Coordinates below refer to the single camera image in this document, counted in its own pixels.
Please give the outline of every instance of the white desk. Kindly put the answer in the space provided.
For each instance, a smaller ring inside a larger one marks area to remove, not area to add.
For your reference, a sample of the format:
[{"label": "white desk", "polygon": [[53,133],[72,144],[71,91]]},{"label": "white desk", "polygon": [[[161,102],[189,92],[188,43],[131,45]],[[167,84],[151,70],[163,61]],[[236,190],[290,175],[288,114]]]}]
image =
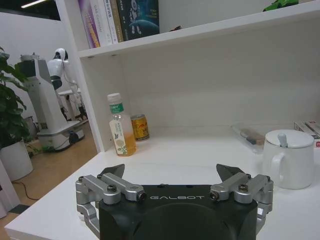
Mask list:
[{"label": "white desk", "polygon": [[68,108],[68,112],[70,114],[71,120],[75,121],[76,120],[75,113],[74,113],[74,110],[73,110],[72,105],[71,105],[70,97],[68,97],[69,95],[72,95],[72,94],[74,94],[74,93],[71,90],[58,92],[58,95],[61,96],[61,97],[63,96],[64,99],[65,99],[66,107]]},{"label": "white desk", "polygon": [[[320,152],[316,153],[314,183],[302,190],[275,187],[273,211],[258,240],[320,239]],[[99,153],[5,229],[17,240],[96,240],[76,210],[75,182],[79,176],[97,175],[105,167],[125,163],[123,178],[136,184],[216,184],[216,164],[240,167],[255,176],[261,155],[254,155],[229,129],[168,127],[152,129],[149,140],[138,143],[130,157],[117,157],[112,149]]]}]

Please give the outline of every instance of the beverage can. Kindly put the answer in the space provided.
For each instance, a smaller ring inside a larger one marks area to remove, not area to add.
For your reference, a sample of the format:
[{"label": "beverage can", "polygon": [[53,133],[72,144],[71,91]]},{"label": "beverage can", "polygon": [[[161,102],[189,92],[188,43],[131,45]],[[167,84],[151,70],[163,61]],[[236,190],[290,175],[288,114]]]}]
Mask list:
[{"label": "beverage can", "polygon": [[141,141],[149,138],[147,118],[144,114],[133,115],[131,123],[135,140]]}]

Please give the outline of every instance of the plastic bottle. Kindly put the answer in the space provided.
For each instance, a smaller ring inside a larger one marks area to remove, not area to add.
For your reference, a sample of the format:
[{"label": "plastic bottle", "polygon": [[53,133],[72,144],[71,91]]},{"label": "plastic bottle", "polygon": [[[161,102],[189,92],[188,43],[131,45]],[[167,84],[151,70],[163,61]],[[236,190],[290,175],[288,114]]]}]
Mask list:
[{"label": "plastic bottle", "polygon": [[112,113],[109,122],[116,154],[121,157],[131,156],[136,151],[136,139],[130,115],[124,112],[120,93],[107,96]]}]

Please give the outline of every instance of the metal bracket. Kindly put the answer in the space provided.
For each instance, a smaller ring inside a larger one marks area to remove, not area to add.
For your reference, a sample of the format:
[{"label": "metal bracket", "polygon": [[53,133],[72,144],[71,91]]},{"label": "metal bracket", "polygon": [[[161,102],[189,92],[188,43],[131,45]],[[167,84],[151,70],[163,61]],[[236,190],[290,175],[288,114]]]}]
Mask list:
[{"label": "metal bracket", "polygon": [[250,204],[253,200],[258,203],[256,234],[266,222],[266,215],[273,208],[274,182],[269,176],[257,175],[251,179],[250,175],[237,172],[220,184],[210,187],[213,201],[227,200],[233,192],[234,200],[241,204]]},{"label": "metal bracket", "polygon": [[91,202],[103,202],[107,205],[117,204],[121,193],[128,201],[142,201],[146,197],[141,185],[132,184],[108,172],[96,178],[92,175],[82,176],[75,183],[76,210],[83,214],[84,222],[89,229],[100,238],[99,219],[97,211]]}]

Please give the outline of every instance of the white book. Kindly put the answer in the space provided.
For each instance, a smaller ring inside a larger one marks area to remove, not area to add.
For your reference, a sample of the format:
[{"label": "white book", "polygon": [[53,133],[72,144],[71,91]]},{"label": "white book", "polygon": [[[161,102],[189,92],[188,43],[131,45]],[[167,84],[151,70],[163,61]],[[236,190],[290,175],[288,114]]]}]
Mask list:
[{"label": "white book", "polygon": [[110,32],[109,21],[108,21],[106,8],[105,8],[105,3],[104,3],[104,0],[97,0],[97,1],[98,1],[99,11],[100,11],[100,16],[101,16],[102,27],[103,27],[104,33],[106,35],[107,45],[111,45],[113,43],[113,41],[112,41],[112,36],[111,36],[111,32]]},{"label": "white book", "polygon": [[107,18],[108,18],[108,21],[109,21],[109,28],[110,28],[110,33],[111,33],[111,37],[112,37],[112,42],[114,44],[117,44],[118,43],[118,37],[117,37],[117,32],[116,32],[114,16],[112,14],[110,0],[103,0],[103,2],[104,2],[106,15],[107,15]]},{"label": "white book", "polygon": [[103,25],[103,20],[101,17],[101,8],[99,7],[98,0],[90,0],[90,5],[100,46],[107,46],[112,44],[112,41],[110,42],[110,40],[108,40],[108,35]]}]

